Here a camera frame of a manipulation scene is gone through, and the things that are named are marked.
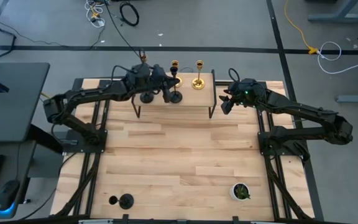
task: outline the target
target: white pot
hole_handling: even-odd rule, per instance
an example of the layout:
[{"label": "white pot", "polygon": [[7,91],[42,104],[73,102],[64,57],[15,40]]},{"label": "white pot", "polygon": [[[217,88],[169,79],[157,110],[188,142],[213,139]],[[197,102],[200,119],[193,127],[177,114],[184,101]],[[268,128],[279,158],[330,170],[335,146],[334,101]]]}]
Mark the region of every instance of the white pot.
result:
[{"label": "white pot", "polygon": [[244,186],[248,189],[248,194],[249,194],[249,195],[251,195],[251,191],[249,190],[249,187],[248,187],[245,183],[236,183],[236,184],[234,184],[233,186],[231,186],[230,191],[229,191],[230,197],[233,198],[233,200],[236,200],[236,201],[238,201],[238,202],[242,202],[242,201],[247,200],[248,198],[238,199],[238,198],[236,197],[236,195],[234,194],[234,187],[235,187],[236,185],[238,185],[238,184],[244,185]]}]

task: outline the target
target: gray concrete floor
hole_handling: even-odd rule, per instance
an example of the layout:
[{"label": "gray concrete floor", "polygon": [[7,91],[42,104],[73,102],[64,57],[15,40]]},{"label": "gray concrete floor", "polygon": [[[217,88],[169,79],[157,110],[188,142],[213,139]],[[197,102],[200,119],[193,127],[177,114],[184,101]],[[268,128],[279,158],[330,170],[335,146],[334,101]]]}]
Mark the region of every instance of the gray concrete floor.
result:
[{"label": "gray concrete floor", "polygon": [[[139,11],[140,24],[137,27],[124,25],[119,28],[134,46],[277,47],[265,1],[144,0],[132,3]],[[284,48],[305,49],[298,31],[285,19],[284,3],[285,0],[273,0]],[[114,13],[118,13],[117,5],[113,3],[111,6]],[[97,39],[99,30],[88,23],[83,6],[84,1],[79,0],[66,0],[63,5],[59,0],[9,1],[0,21],[34,40],[91,45]],[[307,21],[310,13],[333,12],[337,7],[338,4],[290,1],[288,14],[303,29],[308,43],[313,47],[320,47],[325,41],[335,41],[343,49],[352,50],[356,45],[358,50],[358,23],[325,24]],[[98,45],[125,46],[112,26],[107,11],[102,16],[106,19],[106,30],[101,38],[104,42]],[[0,45],[9,43],[9,38],[1,34]],[[17,45],[42,44],[18,37]],[[228,79],[227,70],[232,67],[239,71],[241,78],[284,81],[278,54],[149,52],[148,56],[151,64],[159,63],[163,67],[169,67],[171,60],[179,60],[182,67],[194,67],[196,60],[203,60],[205,70],[215,69],[217,79]],[[358,223],[358,104],[337,104],[334,100],[340,94],[358,94],[358,68],[339,75],[328,75],[318,67],[315,55],[287,54],[287,60],[298,101],[336,110],[354,126],[354,141],[346,146],[333,146],[321,141],[309,141],[308,145],[325,220]],[[70,89],[75,78],[108,76],[113,65],[129,67],[137,61],[133,52],[48,50],[17,50],[0,59],[0,62],[50,63],[44,86],[44,92],[49,95]],[[323,66],[326,70],[336,71],[357,63],[357,55],[343,56],[337,62],[324,61]],[[44,130],[50,129],[41,104],[37,107],[33,123]],[[34,201],[21,205],[14,219],[37,208],[49,196],[56,183],[56,177],[32,180],[27,198]],[[52,201],[49,201],[34,218],[46,217],[51,204]]]}]

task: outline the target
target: white cable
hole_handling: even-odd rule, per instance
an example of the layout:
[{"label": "white cable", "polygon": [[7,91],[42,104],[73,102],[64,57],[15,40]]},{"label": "white cable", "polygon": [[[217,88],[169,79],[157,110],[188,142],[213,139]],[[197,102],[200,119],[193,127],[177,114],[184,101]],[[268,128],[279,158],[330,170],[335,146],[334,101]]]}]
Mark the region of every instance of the white cable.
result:
[{"label": "white cable", "polygon": [[89,17],[89,14],[90,14],[90,12],[93,14],[92,9],[95,12],[101,14],[103,12],[103,9],[101,8],[101,6],[104,6],[104,4],[96,4],[94,1],[85,0],[84,8],[86,9],[86,18],[92,24],[92,26],[94,26],[96,28],[104,27],[104,25],[106,24],[106,21],[104,19],[102,19],[102,18],[97,18],[96,22],[99,25],[96,25],[95,22],[91,22],[91,18]]},{"label": "white cable", "polygon": [[[336,57],[336,58],[327,58],[327,57],[325,57],[325,56],[323,55],[323,47],[324,47],[326,44],[334,44],[334,45],[336,45],[336,46],[338,47],[338,49],[339,49],[339,55],[338,55],[338,57]],[[317,56],[318,65],[320,66],[320,68],[322,69],[323,72],[328,73],[328,74],[330,74],[330,75],[339,74],[339,73],[346,72],[346,71],[348,71],[348,70],[350,70],[350,69],[353,69],[353,68],[357,68],[357,67],[358,67],[358,65],[355,65],[355,66],[349,67],[349,68],[347,68],[347,69],[344,69],[344,70],[338,71],[338,72],[327,72],[325,69],[323,69],[323,67],[321,66],[321,63],[320,63],[320,58],[325,59],[325,60],[329,60],[330,62],[333,62],[333,61],[338,60],[338,59],[341,57],[341,55],[342,55],[342,49],[341,49],[341,47],[340,47],[337,43],[335,43],[335,42],[328,41],[328,42],[323,43],[322,46],[321,46],[321,48],[320,48],[320,51],[317,51],[317,54],[318,54],[318,56]]]}]

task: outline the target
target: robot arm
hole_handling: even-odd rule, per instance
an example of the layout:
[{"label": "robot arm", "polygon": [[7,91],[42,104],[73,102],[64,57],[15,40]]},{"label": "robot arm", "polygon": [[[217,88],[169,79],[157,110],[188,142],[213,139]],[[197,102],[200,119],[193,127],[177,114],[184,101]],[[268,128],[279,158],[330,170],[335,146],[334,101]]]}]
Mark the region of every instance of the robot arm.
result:
[{"label": "robot arm", "polygon": [[130,70],[123,69],[127,71],[125,77],[119,81],[111,80],[107,86],[89,90],[69,90],[64,94],[55,95],[51,99],[45,100],[44,110],[48,122],[64,124],[79,132],[85,142],[95,145],[99,143],[96,128],[71,114],[78,105],[103,100],[127,101],[137,93],[153,91],[163,91],[165,102],[169,102],[169,89],[179,83],[179,79],[167,76],[164,69],[157,64],[150,68],[147,64],[142,63]]},{"label": "robot arm", "polygon": [[287,140],[297,139],[324,139],[331,144],[343,145],[353,139],[352,125],[342,116],[338,116],[337,112],[290,101],[286,96],[264,88],[254,79],[234,81],[224,92],[231,95],[231,98],[220,96],[224,114],[229,114],[234,105],[243,105],[275,114],[286,113],[321,124],[319,128],[302,129],[274,126],[269,139],[279,145]]}]

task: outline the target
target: small potted plant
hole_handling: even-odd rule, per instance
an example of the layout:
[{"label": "small potted plant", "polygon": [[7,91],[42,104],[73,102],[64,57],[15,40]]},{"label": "small potted plant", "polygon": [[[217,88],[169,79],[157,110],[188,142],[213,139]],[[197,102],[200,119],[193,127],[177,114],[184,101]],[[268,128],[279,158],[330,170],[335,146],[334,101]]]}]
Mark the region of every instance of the small potted plant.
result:
[{"label": "small potted plant", "polygon": [[244,201],[250,199],[250,191],[246,184],[236,183],[230,188],[230,196],[234,200]]}]

